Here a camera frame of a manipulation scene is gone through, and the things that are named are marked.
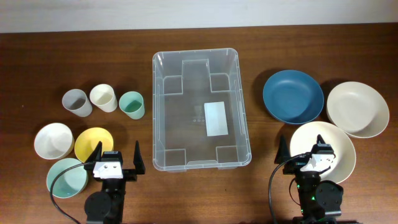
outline cup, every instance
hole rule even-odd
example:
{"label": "cup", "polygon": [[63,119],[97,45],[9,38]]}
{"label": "cup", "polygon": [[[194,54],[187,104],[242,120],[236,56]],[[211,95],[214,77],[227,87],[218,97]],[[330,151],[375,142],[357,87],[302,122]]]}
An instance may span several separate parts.
{"label": "cup", "polygon": [[93,111],[93,107],[86,93],[78,89],[69,90],[64,94],[62,97],[62,106],[82,118],[90,115]]}
{"label": "cup", "polygon": [[102,142],[102,153],[104,151],[113,151],[113,138],[109,131],[103,128],[89,128],[83,131],[77,137],[75,143],[75,154],[77,159],[86,162],[99,141]]}
{"label": "cup", "polygon": [[109,113],[118,107],[118,101],[113,88],[107,84],[99,84],[90,92],[91,102],[99,109]]}
{"label": "cup", "polygon": [[52,123],[44,126],[36,135],[34,147],[43,159],[61,159],[72,152],[75,140],[68,126]]}
{"label": "cup", "polygon": [[140,119],[145,114],[144,99],[136,91],[123,94],[119,100],[119,107],[132,119]]}
{"label": "cup", "polygon": [[[77,159],[66,158],[56,162],[47,174],[47,189],[50,187],[54,179],[65,169],[81,164]],[[58,178],[54,184],[52,194],[58,198],[69,198],[83,191],[88,182],[87,171],[84,166],[76,167]]]}

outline yellow bowl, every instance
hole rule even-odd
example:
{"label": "yellow bowl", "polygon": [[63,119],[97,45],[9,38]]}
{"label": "yellow bowl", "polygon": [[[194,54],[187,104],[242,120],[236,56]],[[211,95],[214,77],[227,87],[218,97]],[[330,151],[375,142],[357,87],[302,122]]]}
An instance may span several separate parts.
{"label": "yellow bowl", "polygon": [[99,141],[102,142],[102,153],[104,153],[104,151],[113,151],[113,138],[109,131],[103,128],[90,128],[83,131],[83,133],[77,137],[75,143],[75,154],[77,159],[86,162]]}

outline dark wood surface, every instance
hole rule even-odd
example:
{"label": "dark wood surface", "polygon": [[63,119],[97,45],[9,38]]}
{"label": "dark wood surface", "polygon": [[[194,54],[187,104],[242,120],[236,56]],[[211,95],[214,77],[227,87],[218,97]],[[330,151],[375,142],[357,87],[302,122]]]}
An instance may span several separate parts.
{"label": "dark wood surface", "polygon": [[[157,171],[152,165],[152,56],[159,51],[232,47],[238,51],[252,161],[233,170]],[[56,161],[34,151],[46,124],[69,126],[75,139],[90,127],[108,129],[125,168],[132,168],[139,140],[147,174],[127,183],[124,223],[269,223],[267,188],[278,138],[298,126],[273,119],[262,102],[268,77],[297,69],[318,81],[326,96],[343,81],[374,87],[390,109],[387,129],[371,139],[353,139],[356,167],[345,188],[340,220],[398,220],[398,24],[278,26],[227,29],[124,30],[0,35],[0,223],[71,223],[53,207],[45,180]],[[108,83],[121,96],[143,94],[146,114],[128,118],[119,109],[93,106],[87,118],[62,107],[62,95],[88,94]],[[318,120],[327,120],[325,113]],[[280,220],[300,216],[288,193],[292,176],[279,172],[273,202]],[[85,222],[83,205],[100,183],[59,205]]]}

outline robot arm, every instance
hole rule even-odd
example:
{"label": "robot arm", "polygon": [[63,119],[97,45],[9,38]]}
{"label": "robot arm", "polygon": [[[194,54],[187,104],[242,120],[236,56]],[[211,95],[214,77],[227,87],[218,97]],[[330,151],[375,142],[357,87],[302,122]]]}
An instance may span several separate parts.
{"label": "robot arm", "polygon": [[[295,175],[303,215],[295,217],[294,223],[336,223],[335,217],[341,215],[343,188],[329,180],[321,181],[320,177],[330,169],[335,157],[330,144],[318,135],[311,152],[286,163],[283,172]],[[281,164],[290,158],[282,136],[275,163]]]}
{"label": "robot arm", "polygon": [[123,158],[121,152],[104,152],[101,156],[102,142],[86,162],[85,169],[93,173],[97,181],[102,182],[102,189],[91,194],[85,203],[87,224],[120,224],[123,218],[124,195],[126,182],[137,181],[137,174],[145,174],[145,165],[136,141],[133,163],[135,169],[122,169]]}

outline plastic storage bin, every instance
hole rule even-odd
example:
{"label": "plastic storage bin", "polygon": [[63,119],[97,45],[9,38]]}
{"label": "plastic storage bin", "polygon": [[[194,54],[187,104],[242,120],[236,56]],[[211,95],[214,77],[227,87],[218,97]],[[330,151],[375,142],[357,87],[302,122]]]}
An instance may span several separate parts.
{"label": "plastic storage bin", "polygon": [[156,169],[231,169],[251,161],[234,49],[158,52],[152,68]]}

